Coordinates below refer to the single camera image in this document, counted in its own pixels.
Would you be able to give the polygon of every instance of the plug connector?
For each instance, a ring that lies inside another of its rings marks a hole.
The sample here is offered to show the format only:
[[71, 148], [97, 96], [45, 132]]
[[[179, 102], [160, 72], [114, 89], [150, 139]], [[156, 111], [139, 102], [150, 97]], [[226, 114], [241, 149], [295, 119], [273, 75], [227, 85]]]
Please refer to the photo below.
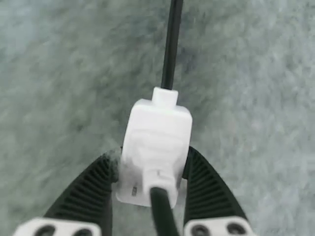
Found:
[[154, 88], [152, 100], [137, 101], [126, 129], [117, 199], [149, 207], [152, 187], [167, 190], [171, 207], [178, 189], [190, 144], [192, 117], [177, 104], [178, 92]]

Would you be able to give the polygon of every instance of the black cable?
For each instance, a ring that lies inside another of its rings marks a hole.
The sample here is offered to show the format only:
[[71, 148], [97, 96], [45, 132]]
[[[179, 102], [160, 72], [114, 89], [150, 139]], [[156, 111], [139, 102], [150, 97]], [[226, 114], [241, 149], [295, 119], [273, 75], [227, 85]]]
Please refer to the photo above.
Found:
[[167, 36], [164, 54], [164, 65], [162, 74], [162, 89], [173, 89], [174, 71], [176, 64], [176, 54], [178, 45], [179, 28], [181, 23], [181, 15], [183, 8], [183, 0], [172, 0], [169, 10]]
[[167, 191], [162, 188], [152, 188], [150, 198], [157, 236], [179, 236]]

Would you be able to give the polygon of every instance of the power cord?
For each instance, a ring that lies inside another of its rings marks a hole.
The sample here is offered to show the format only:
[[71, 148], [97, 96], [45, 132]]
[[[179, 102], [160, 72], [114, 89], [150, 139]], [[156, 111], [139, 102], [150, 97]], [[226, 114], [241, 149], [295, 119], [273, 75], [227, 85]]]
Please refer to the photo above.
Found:
[[169, 17], [168, 27], [164, 54], [164, 65], [162, 74], [162, 89], [173, 89], [174, 71], [176, 63], [177, 45], [179, 28], [181, 24], [181, 15], [183, 8], [183, 0], [172, 0]]
[[[183, 0], [171, 1], [161, 82], [162, 89], [173, 89], [182, 9]], [[151, 188], [150, 200], [157, 235], [179, 236], [167, 191], [158, 187]]]
[[158, 236], [179, 236], [167, 191], [151, 188], [151, 211]]

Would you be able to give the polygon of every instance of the gray carpet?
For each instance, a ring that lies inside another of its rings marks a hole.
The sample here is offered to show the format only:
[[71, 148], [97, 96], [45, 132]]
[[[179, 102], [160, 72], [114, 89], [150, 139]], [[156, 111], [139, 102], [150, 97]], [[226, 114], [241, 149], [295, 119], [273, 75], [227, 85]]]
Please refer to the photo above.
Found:
[[[160, 83], [169, 0], [0, 0], [0, 232], [42, 215]], [[174, 88], [192, 145], [260, 236], [315, 231], [315, 4], [185, 0]], [[114, 236], [155, 235], [114, 204]], [[183, 203], [175, 210], [180, 224]]]

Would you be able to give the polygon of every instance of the plug housing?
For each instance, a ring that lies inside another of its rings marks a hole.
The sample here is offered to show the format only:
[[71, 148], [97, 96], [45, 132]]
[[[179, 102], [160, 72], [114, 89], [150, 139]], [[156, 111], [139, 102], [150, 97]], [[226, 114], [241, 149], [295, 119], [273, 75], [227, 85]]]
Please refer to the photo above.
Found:
[[140, 99], [131, 109], [119, 169], [119, 201], [150, 207], [152, 187], [167, 190], [171, 207], [190, 144], [192, 116], [177, 106], [178, 92], [154, 88], [152, 100]]

